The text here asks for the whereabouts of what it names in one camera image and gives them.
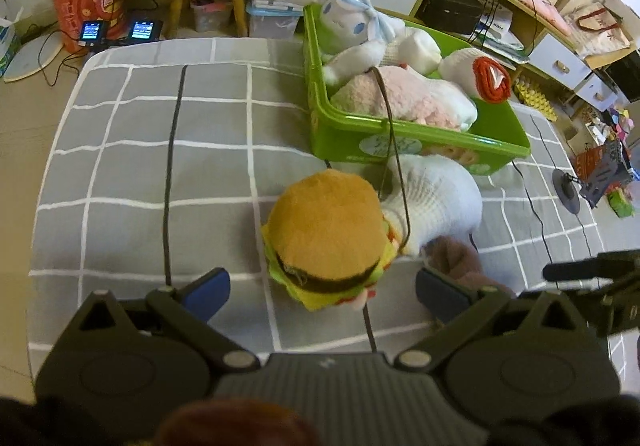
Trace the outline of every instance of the white plush toy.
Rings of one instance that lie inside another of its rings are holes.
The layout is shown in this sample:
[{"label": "white plush toy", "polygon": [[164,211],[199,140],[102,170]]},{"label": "white plush toy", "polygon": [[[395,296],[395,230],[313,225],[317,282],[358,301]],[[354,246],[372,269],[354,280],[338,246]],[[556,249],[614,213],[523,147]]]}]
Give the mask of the white plush toy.
[{"label": "white plush toy", "polygon": [[[465,168],[441,155],[401,155],[400,165],[411,227],[404,254],[418,256],[422,246],[439,236],[470,233],[480,226],[482,196]],[[382,213],[394,233],[404,239],[407,224],[395,156],[388,168],[394,190],[382,202]]]},{"label": "white plush toy", "polygon": [[404,25],[373,8],[370,0],[289,0],[299,6],[320,4],[316,23],[324,81],[331,86],[380,65],[407,63],[431,74],[442,56],[425,31]]}]

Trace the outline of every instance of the brown strap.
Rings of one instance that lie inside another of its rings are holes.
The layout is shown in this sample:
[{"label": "brown strap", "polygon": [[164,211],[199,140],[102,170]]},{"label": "brown strap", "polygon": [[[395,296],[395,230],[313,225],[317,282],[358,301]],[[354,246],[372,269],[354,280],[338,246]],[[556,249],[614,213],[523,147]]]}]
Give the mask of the brown strap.
[{"label": "brown strap", "polygon": [[601,7],[600,9],[597,9],[597,10],[595,10],[593,12],[590,12],[589,14],[585,14],[584,16],[581,16],[580,18],[578,18],[575,21],[575,23],[577,23],[578,27],[580,29],[582,29],[583,31],[589,31],[589,32],[605,32],[605,31],[610,31],[612,29],[620,27],[618,22],[615,22],[611,26],[602,27],[600,29],[592,29],[591,27],[586,27],[586,26],[583,26],[582,24],[580,24],[580,20],[586,20],[587,18],[593,18],[594,16],[598,16],[599,14],[602,14],[603,12],[607,12],[607,8],[606,7]]}]

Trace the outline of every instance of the gray checkered tablecloth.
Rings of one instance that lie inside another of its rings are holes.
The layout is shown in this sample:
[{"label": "gray checkered tablecloth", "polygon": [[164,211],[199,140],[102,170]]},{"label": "gray checkered tablecloth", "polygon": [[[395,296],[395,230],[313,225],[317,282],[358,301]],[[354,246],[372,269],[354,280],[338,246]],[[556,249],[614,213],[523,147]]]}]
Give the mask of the gray checkered tablecloth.
[{"label": "gray checkered tablecloth", "polygon": [[[260,39],[187,39],[118,48],[92,58],[65,109],[47,162],[33,236],[34,297],[28,315],[34,374],[58,335],[96,289],[141,298],[163,285],[162,200],[166,146],[182,65],[170,211],[172,272],[180,286],[215,266],[232,280],[209,322],[263,358],[273,350],[368,350],[361,312],[310,313],[266,274],[260,226],[287,185],[324,169],[310,154],[302,45]],[[578,260],[602,250],[586,202],[578,217],[560,205],[551,173],[570,163],[549,123],[514,106],[531,156],[476,177],[484,199],[474,241],[487,275],[514,291],[546,287],[548,256]],[[335,163],[377,188],[381,166]],[[389,356],[430,332],[414,294],[419,260],[398,259],[369,312]],[[619,337],[612,360],[625,377]]]}]

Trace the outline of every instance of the lit screen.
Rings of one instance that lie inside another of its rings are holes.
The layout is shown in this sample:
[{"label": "lit screen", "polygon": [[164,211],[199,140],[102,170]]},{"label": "lit screen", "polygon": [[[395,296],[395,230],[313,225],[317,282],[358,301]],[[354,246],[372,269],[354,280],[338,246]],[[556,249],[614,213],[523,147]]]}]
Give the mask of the lit screen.
[{"label": "lit screen", "polygon": [[139,40],[148,40],[151,38],[151,31],[153,30],[153,28],[153,22],[136,22],[133,25],[131,37],[137,38]]},{"label": "lit screen", "polygon": [[82,28],[82,39],[83,40],[96,40],[98,39],[98,31],[100,31],[100,23],[99,22],[87,22],[84,24]]}]

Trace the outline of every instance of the silver screw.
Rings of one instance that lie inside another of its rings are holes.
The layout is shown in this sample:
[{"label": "silver screw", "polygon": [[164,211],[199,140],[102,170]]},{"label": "silver screw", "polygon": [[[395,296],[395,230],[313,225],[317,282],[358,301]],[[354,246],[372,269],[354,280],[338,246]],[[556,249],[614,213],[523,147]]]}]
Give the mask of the silver screw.
[{"label": "silver screw", "polygon": [[409,368],[424,368],[431,363],[431,355],[422,350],[406,350],[400,354],[400,363]]},{"label": "silver screw", "polygon": [[248,368],[254,364],[255,357],[244,350],[233,350],[227,352],[222,357],[222,361],[231,368]]}]

